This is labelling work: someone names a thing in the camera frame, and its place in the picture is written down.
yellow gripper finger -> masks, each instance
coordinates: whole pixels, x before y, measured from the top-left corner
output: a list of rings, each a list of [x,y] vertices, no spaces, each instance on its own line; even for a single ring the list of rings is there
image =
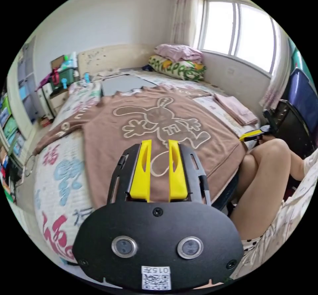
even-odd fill
[[[151,140],[143,140],[129,192],[132,199],[150,201],[150,158]]]
[[[176,140],[169,140],[169,188],[169,202],[184,200],[188,196],[179,144]]]
[[[248,133],[243,134],[243,135],[239,138],[239,140],[240,140],[241,142],[243,142],[246,137],[253,137],[253,136],[256,136],[256,135],[261,134],[261,133],[262,133],[262,131],[261,131],[260,129],[255,129],[255,130],[252,130],[252,131],[250,131],[250,132],[248,132]]]

window frame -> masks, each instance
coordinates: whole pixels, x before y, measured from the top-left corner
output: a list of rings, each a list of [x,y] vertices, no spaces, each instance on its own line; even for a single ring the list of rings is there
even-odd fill
[[[210,51],[210,50],[203,49],[205,38],[206,38],[207,22],[208,22],[208,15],[209,15],[209,3],[210,2],[229,2],[233,6],[232,37],[231,37],[231,44],[230,44],[229,52],[227,54],[220,53],[217,51]],[[275,66],[276,56],[277,56],[277,33],[276,33],[275,25],[274,25],[274,20],[270,15],[268,15],[270,18],[271,24],[272,24],[272,29],[273,29],[274,49],[273,49],[273,56],[272,56],[272,63],[271,63],[270,71],[267,72],[266,70],[260,68],[259,66],[237,57],[239,44],[240,44],[240,38],[241,38],[241,35],[240,35],[240,33],[241,33],[241,19],[242,19],[241,4],[248,5],[248,6],[255,8],[255,9],[263,11],[259,7],[255,6],[253,4],[250,4],[249,2],[246,2],[244,0],[242,0],[242,1],[241,0],[204,0],[202,24],[201,24],[201,31],[200,31],[199,45],[198,45],[199,50],[204,52],[204,53],[215,54],[215,55],[219,55],[219,56],[223,56],[223,57],[235,60],[235,61],[240,62],[242,64],[245,64],[249,67],[252,67],[253,69],[255,69],[255,70],[261,72],[262,74],[264,74],[265,76],[267,76],[268,78],[271,78],[272,73],[273,73],[273,69]],[[237,26],[238,26],[237,40],[235,42],[235,47],[234,47]]]

sticker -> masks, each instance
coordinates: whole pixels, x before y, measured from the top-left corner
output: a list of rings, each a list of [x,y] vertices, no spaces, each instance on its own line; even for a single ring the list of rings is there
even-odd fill
[[[142,289],[149,290],[171,290],[170,267],[169,266],[142,266]]]

camera lens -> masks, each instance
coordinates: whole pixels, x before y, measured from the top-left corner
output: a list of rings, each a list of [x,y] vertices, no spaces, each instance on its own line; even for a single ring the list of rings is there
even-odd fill
[[[198,257],[202,253],[202,250],[202,241],[194,236],[182,239],[177,247],[178,254],[186,260],[191,260]]]
[[[137,252],[137,243],[128,236],[118,236],[112,242],[112,250],[121,258],[130,258]]]

nightstand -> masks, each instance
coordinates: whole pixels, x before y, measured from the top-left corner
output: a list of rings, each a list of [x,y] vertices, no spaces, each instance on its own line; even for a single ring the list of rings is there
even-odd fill
[[[40,103],[44,109],[44,112],[45,112],[45,116],[49,119],[49,120],[53,120],[54,119],[54,116],[53,116],[53,113],[52,113],[52,110],[50,108],[50,105],[45,97],[45,94],[44,94],[44,91],[42,88],[39,88],[37,91],[36,91],[37,95],[38,95],[38,98],[40,100]]]
[[[57,116],[57,114],[61,110],[62,106],[68,99],[68,96],[69,91],[63,88],[53,91],[53,93],[50,95],[48,101],[51,105],[50,107],[52,108],[55,116]]]

